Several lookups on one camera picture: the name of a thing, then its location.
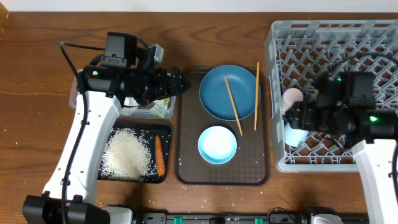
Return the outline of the green snack wrapper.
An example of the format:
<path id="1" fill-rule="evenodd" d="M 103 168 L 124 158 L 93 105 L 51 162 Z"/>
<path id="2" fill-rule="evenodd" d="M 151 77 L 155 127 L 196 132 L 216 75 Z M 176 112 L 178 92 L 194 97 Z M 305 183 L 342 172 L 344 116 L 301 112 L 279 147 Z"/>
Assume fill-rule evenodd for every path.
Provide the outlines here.
<path id="1" fill-rule="evenodd" d="M 153 107 L 150 109 L 150 113 L 158 118 L 165 118 L 166 111 L 169 107 L 169 101 L 170 98 L 155 100 Z"/>

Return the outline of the pink cup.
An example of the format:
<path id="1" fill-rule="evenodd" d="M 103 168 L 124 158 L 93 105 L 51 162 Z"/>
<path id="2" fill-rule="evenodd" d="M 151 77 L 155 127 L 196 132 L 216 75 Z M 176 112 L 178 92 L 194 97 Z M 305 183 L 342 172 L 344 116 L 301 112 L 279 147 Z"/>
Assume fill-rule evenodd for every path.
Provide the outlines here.
<path id="1" fill-rule="evenodd" d="M 282 115 L 297 101 L 303 101 L 303 93 L 297 88 L 286 89 L 282 95 Z"/>

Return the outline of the light blue cup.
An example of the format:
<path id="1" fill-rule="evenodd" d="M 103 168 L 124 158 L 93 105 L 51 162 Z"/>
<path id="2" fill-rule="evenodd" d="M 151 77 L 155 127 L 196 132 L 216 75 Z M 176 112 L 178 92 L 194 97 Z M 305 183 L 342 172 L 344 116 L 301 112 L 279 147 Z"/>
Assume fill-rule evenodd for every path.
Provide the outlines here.
<path id="1" fill-rule="evenodd" d="M 289 123 L 285 125 L 285 143 L 292 147 L 297 147 L 307 139 L 308 131 L 293 129 Z"/>

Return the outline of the dark blue plate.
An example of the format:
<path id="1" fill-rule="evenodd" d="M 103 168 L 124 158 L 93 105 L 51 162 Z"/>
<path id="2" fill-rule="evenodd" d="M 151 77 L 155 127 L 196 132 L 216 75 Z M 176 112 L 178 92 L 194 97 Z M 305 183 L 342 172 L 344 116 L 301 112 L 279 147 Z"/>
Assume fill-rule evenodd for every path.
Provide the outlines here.
<path id="1" fill-rule="evenodd" d="M 221 65 L 203 77 L 199 96 L 204 109 L 223 121 L 235 121 L 224 76 L 227 76 L 239 119 L 253 114 L 255 106 L 256 77 L 238 65 Z"/>

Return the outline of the wooden chopstick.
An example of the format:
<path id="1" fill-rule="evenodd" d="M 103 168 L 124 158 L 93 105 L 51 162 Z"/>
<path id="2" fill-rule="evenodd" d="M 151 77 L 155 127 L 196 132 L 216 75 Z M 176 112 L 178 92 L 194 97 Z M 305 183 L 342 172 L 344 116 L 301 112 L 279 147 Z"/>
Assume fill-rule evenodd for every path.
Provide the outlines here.
<path id="1" fill-rule="evenodd" d="M 254 109 L 254 130 L 257 130 L 257 114 L 258 114 L 258 104 L 259 104 L 259 72 L 260 72 L 260 62 L 256 64 L 256 92 L 255 92 L 255 109 Z"/>
<path id="2" fill-rule="evenodd" d="M 235 103 L 234 103 L 233 95 L 232 95 L 232 92 L 231 92 L 231 89 L 230 89 L 230 85 L 229 85 L 229 81 L 228 81 L 227 76 L 224 76 L 224 81 L 226 83 L 226 87 L 227 87 L 227 91 L 228 91 L 229 98 L 230 98 L 230 101 L 231 101 L 231 105 L 233 107 L 234 117 L 235 117 L 235 120 L 236 120 L 237 125 L 238 125 L 239 133 L 242 136 L 243 135 L 243 130 L 242 130 L 242 127 L 241 127 L 241 124 L 240 124 L 240 121 L 239 121 L 239 116 L 238 116 L 238 113 L 237 113 L 237 110 L 236 110 L 236 106 L 235 106 Z"/>

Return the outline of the light blue bowl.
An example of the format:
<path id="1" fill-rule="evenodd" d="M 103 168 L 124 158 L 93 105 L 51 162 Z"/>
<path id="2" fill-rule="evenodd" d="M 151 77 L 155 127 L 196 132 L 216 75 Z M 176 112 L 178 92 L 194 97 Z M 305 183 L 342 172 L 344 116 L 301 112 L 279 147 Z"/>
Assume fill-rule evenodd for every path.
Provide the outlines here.
<path id="1" fill-rule="evenodd" d="M 198 152 L 207 163 L 222 165 L 234 157 L 238 142 L 228 128 L 211 126 L 200 134 L 197 146 Z"/>

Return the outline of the orange carrot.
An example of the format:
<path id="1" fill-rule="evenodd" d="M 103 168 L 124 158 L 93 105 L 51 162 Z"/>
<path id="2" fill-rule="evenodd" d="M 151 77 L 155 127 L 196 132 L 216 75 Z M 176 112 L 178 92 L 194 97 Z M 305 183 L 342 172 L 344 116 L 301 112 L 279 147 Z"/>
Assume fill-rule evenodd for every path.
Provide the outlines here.
<path id="1" fill-rule="evenodd" d="M 166 168 L 162 150 L 162 143 L 159 135 L 156 135 L 155 137 L 155 161 L 158 175 L 164 176 L 166 173 Z"/>

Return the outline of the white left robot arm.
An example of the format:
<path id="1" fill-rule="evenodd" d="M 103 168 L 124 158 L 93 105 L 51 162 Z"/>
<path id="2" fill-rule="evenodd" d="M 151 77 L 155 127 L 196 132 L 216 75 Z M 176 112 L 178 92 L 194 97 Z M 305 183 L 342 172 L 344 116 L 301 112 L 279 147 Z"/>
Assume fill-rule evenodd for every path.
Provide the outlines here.
<path id="1" fill-rule="evenodd" d="M 39 196 L 25 198 L 28 223 L 137 223 L 131 208 L 95 205 L 97 176 L 111 129 L 126 98 L 142 106 L 181 95 L 191 86 L 178 68 L 160 67 L 163 48 L 125 33 L 108 32 L 106 45 L 75 70 L 78 96 L 65 147 Z"/>

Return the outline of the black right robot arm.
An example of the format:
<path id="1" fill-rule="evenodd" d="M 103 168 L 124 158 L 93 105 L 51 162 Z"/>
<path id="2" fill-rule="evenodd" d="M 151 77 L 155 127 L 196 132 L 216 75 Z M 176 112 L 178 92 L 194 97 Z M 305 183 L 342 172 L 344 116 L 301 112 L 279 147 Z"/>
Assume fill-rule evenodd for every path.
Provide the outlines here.
<path id="1" fill-rule="evenodd" d="M 316 78 L 314 101 L 282 106 L 290 127 L 346 136 L 363 183 L 370 223 L 397 223 L 397 113 L 376 109 L 373 75 Z"/>

